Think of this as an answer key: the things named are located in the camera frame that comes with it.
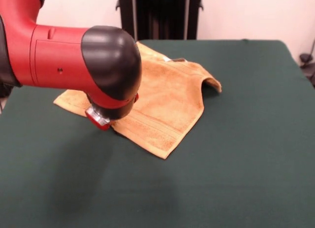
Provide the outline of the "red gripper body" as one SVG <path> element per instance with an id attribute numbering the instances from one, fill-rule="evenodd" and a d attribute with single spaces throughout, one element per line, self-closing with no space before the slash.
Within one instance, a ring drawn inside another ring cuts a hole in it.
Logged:
<path id="1" fill-rule="evenodd" d="M 87 118 L 99 129 L 107 130 L 110 128 L 112 122 L 122 119 L 130 113 L 139 95 L 136 94 L 133 100 L 128 102 L 127 105 L 115 109 L 103 108 L 93 103 L 88 95 L 87 98 L 91 104 L 91 106 L 85 110 Z"/>

